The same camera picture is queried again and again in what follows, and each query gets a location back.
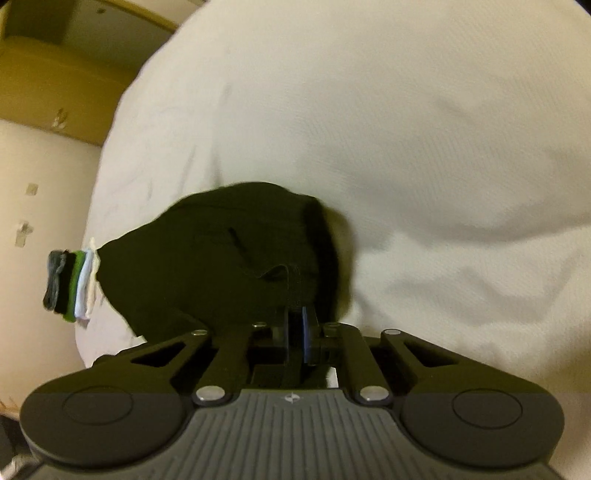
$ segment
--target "white bed sheet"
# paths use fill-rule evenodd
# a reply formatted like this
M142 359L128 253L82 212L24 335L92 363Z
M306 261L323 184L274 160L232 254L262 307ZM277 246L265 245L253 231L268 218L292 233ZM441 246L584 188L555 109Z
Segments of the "white bed sheet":
M344 321L549 388L586 480L589 46L569 0L211 2L124 95L86 237L238 181L314 195L355 234ZM108 302L76 337L87 365L141 341Z

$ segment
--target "stack of folded clothes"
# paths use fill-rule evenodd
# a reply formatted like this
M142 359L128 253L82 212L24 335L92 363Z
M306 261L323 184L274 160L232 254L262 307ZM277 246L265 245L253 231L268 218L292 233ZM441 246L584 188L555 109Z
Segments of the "stack of folded clothes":
M98 257L92 249L54 250L47 259L47 289L43 306L68 322L88 319L94 299Z

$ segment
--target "green folded cloth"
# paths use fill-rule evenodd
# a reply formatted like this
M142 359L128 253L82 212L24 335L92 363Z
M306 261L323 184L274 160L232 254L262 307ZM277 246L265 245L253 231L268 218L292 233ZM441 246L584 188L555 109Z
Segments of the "green folded cloth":
M70 323L75 323L76 317L74 315L74 307L76 307L76 289L78 286L78 279L80 278L80 272L84 266L86 254L81 251L72 253L76 254L76 262L74 262L74 270L72 271L72 277L70 279L70 296L68 298L68 309L64 315L64 320Z

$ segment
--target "cabinet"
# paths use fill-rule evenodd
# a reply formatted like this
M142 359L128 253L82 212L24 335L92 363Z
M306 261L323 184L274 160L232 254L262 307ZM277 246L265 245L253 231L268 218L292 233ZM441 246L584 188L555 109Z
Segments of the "cabinet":
M0 43L0 118L102 145L134 72L32 38Z

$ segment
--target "silver rivet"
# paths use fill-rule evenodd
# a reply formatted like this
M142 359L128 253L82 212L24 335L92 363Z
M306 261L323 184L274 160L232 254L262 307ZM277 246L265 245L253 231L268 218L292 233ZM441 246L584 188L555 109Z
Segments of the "silver rivet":
M217 401L221 400L226 395L226 391L217 385L208 385L207 387L201 387L197 390L195 395L197 395L197 398L202 402Z
M390 396L390 392L384 387L370 385L368 387L363 387L359 392L359 395L367 402L374 402L386 400L386 398Z

